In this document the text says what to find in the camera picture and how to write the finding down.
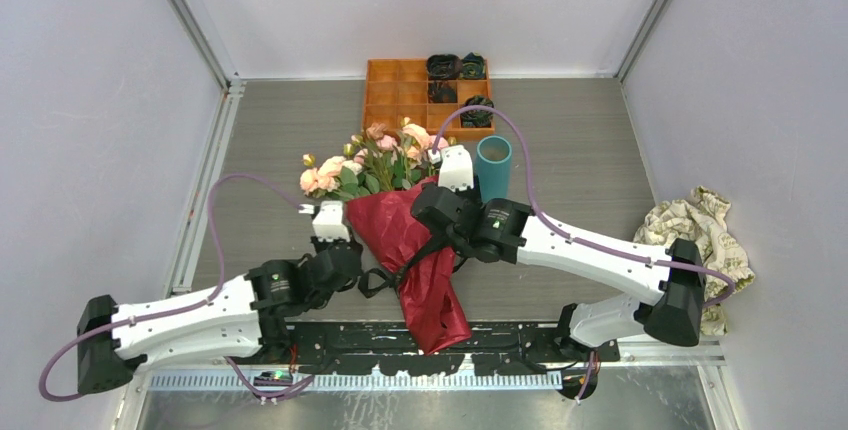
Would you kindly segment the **black printed ribbon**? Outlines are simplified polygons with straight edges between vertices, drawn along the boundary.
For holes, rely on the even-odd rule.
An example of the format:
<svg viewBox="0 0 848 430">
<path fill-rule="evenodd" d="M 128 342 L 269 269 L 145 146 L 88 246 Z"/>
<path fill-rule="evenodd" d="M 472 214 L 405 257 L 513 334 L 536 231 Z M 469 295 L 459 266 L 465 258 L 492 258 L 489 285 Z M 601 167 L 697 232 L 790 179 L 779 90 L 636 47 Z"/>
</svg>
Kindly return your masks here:
<svg viewBox="0 0 848 430">
<path fill-rule="evenodd" d="M 382 279 L 377 285 L 370 284 L 367 276 L 360 281 L 359 290 L 366 297 L 392 289 L 409 306 L 455 297 L 451 278 L 470 256 L 470 248 L 453 249 L 420 224 L 360 228 L 356 233 L 377 261 L 369 274 Z"/>
</svg>

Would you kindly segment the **pink flower bouquet red wrap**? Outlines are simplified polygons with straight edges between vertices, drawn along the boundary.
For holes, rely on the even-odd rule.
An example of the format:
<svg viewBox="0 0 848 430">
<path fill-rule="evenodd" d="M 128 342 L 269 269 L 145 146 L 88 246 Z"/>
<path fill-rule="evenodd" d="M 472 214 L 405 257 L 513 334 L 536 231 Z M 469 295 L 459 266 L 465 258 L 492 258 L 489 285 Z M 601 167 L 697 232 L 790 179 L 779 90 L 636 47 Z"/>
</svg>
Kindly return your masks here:
<svg viewBox="0 0 848 430">
<path fill-rule="evenodd" d="M 425 185 L 437 180 L 436 158 L 453 143 L 405 118 L 396 131 L 373 123 L 338 156 L 302 157 L 303 194 L 345 203 L 354 232 L 377 260 L 359 281 L 365 297 L 396 293 L 419 349 L 434 354 L 470 338 L 471 327 L 451 284 L 456 253 L 412 215 Z"/>
</svg>

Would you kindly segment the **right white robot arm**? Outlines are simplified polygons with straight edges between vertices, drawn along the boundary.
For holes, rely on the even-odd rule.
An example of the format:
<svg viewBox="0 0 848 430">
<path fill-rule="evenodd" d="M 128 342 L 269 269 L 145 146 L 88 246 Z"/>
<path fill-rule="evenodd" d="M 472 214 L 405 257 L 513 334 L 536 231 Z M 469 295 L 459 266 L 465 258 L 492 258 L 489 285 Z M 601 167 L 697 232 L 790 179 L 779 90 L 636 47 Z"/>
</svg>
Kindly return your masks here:
<svg viewBox="0 0 848 430">
<path fill-rule="evenodd" d="M 619 290 L 617 297 L 569 304 L 554 333 L 558 353 L 577 361 L 619 338 L 647 335 L 694 347 L 700 340 L 705 278 L 686 240 L 670 248 L 634 244 L 585 231 L 530 206 L 495 198 L 486 203 L 427 184 L 411 215 L 433 241 L 480 262 L 507 262 L 561 270 Z"/>
</svg>

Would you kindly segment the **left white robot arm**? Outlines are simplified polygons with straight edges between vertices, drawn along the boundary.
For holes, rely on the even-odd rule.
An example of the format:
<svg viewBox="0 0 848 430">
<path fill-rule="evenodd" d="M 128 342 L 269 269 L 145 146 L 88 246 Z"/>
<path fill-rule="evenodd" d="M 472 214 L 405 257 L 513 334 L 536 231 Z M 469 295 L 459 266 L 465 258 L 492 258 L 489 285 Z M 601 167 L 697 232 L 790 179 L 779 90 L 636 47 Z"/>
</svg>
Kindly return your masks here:
<svg viewBox="0 0 848 430">
<path fill-rule="evenodd" d="M 128 384 L 137 370 L 218 357 L 289 358 L 286 321 L 324 307 L 362 275 L 356 241 L 315 240 L 315 254 L 270 260 L 226 281 L 218 296 L 197 291 L 144 304 L 119 305 L 110 295 L 88 301 L 77 333 L 77 390 L 102 393 Z"/>
</svg>

